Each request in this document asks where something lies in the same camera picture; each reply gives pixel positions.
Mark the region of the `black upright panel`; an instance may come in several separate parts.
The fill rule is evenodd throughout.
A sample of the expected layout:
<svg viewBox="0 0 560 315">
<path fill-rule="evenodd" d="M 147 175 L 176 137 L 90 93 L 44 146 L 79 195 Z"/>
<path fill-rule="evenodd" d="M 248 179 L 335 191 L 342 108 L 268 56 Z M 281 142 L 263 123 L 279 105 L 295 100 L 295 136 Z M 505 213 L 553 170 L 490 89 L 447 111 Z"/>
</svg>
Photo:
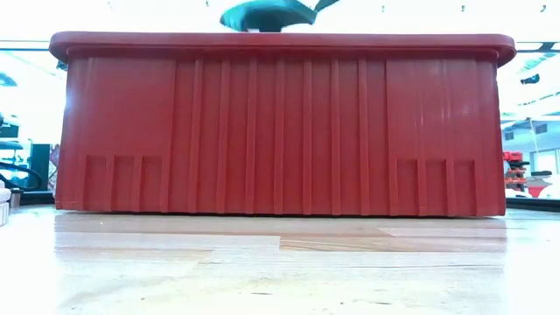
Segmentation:
<svg viewBox="0 0 560 315">
<path fill-rule="evenodd" d="M 49 163 L 50 163 L 49 144 L 33 144 L 31 146 L 30 167 L 42 179 L 42 183 L 38 186 L 38 191 L 48 190 Z"/>
</svg>

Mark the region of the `green slide sandal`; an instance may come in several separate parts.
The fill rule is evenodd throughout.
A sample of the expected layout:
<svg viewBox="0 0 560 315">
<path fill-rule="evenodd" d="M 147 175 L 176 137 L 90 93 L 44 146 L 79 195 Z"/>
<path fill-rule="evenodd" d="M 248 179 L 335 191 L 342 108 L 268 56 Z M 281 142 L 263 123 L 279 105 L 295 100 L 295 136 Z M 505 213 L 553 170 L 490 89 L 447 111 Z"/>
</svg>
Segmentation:
<svg viewBox="0 0 560 315">
<path fill-rule="evenodd" d="M 281 32 L 290 25 L 312 25 L 316 16 L 298 0 L 250 0 L 225 10 L 220 23 L 237 32 Z"/>
</svg>

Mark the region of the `pink slide sandal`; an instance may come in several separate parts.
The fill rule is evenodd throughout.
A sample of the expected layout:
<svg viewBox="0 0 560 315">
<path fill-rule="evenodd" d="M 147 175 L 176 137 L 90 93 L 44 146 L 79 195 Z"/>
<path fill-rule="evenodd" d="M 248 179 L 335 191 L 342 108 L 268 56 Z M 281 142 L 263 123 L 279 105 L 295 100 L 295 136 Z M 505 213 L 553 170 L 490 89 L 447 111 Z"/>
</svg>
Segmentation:
<svg viewBox="0 0 560 315">
<path fill-rule="evenodd" d="M 0 180 L 0 227 L 4 226 L 10 215 L 11 190 L 5 187 L 5 183 Z"/>
</svg>

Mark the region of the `red plastic bin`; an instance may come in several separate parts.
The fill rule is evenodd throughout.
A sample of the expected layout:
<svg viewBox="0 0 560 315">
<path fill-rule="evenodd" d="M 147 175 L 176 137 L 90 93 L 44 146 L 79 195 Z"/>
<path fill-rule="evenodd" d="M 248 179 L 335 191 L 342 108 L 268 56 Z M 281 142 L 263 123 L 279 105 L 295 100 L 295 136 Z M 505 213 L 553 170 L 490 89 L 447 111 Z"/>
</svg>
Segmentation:
<svg viewBox="0 0 560 315">
<path fill-rule="evenodd" d="M 502 34 L 62 31 L 55 193 L 91 212 L 505 212 Z"/>
</svg>

